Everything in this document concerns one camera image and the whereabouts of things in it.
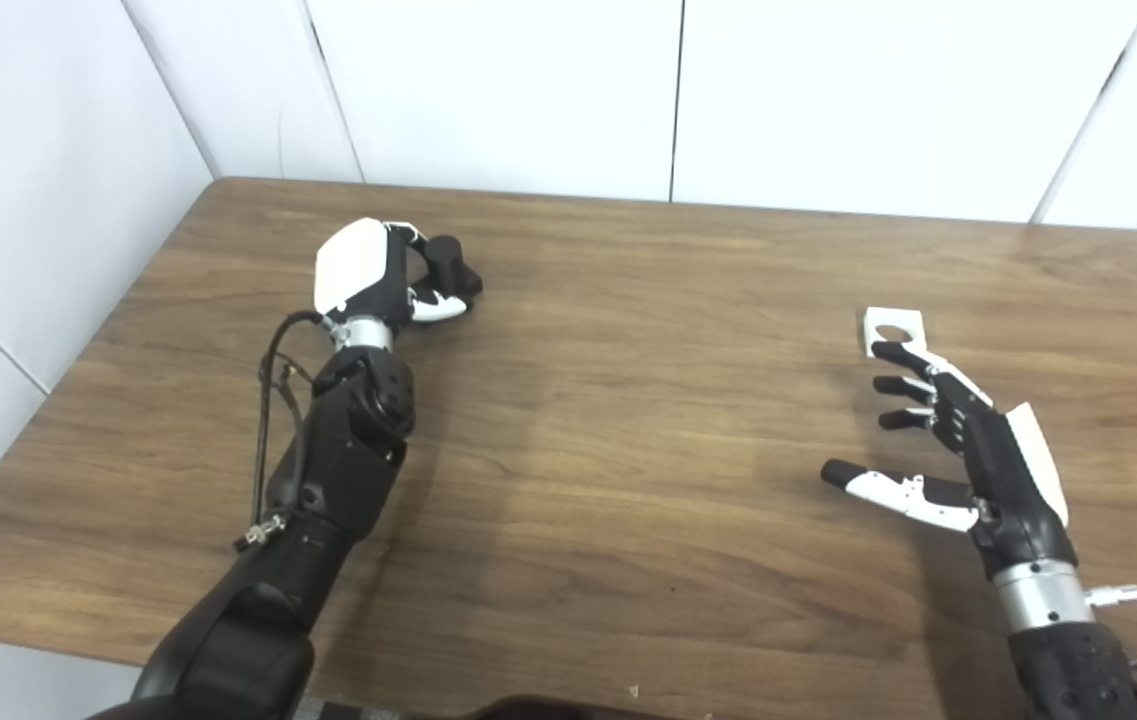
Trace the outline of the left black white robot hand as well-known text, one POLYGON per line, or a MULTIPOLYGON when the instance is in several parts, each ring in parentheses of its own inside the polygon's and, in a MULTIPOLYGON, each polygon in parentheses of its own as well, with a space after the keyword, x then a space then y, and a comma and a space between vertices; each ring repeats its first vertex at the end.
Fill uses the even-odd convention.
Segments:
POLYGON ((390 332, 458 318, 484 292, 458 238, 405 222, 362 218, 316 254, 313 305, 330 325, 379 322, 390 332))

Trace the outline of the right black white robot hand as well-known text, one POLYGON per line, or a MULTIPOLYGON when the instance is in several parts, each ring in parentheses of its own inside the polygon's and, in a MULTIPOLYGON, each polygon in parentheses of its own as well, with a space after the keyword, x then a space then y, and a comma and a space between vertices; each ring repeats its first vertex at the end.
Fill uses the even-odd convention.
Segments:
POLYGON ((926 430, 964 462, 965 482, 828 460, 821 479, 853 497, 966 533, 993 578, 1024 564, 1079 565, 1068 537, 1060 474, 1029 404, 998 409, 996 402, 951 361, 905 344, 875 341, 875 359, 907 375, 878 375, 875 392, 911 398, 912 407, 879 416, 883 430, 926 430))

